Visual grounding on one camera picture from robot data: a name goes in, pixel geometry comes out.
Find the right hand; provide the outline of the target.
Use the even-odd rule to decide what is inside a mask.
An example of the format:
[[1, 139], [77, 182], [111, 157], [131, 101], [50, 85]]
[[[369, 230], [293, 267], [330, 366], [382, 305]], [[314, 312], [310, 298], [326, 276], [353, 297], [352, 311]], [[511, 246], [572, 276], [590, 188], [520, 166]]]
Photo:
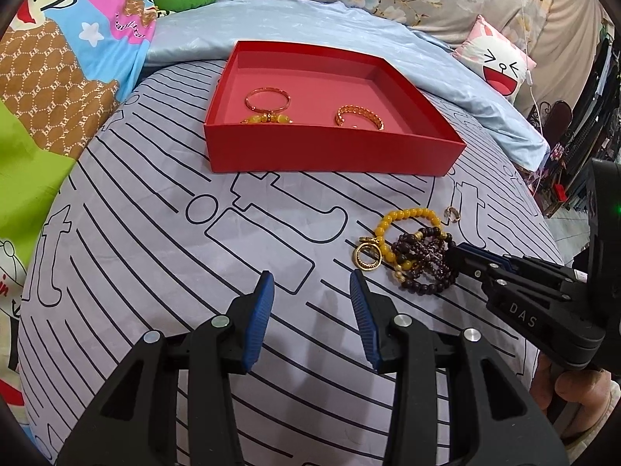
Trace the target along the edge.
[[578, 411], [562, 433], [565, 440], [574, 439], [592, 429], [603, 419], [612, 402], [612, 375], [606, 370], [564, 371], [552, 375], [552, 360], [540, 352], [529, 392], [546, 414], [553, 396], [578, 405]]

